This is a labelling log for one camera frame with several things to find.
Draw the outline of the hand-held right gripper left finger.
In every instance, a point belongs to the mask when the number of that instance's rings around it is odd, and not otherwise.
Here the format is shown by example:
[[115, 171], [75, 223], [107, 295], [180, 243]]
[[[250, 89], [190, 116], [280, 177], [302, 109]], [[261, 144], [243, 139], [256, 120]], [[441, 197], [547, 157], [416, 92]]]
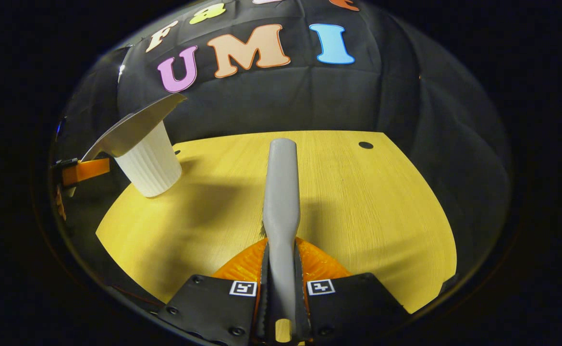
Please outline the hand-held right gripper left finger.
[[159, 319], [205, 344], [256, 344], [267, 245], [262, 239], [248, 246], [212, 276], [190, 276]]

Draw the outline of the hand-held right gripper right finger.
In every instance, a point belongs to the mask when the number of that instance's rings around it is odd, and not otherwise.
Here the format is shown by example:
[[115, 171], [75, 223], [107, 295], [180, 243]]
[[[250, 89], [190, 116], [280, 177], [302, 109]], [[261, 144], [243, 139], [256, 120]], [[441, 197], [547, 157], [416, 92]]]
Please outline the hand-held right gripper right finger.
[[306, 344], [379, 344], [409, 313], [373, 273], [353, 274], [317, 246], [296, 239]]

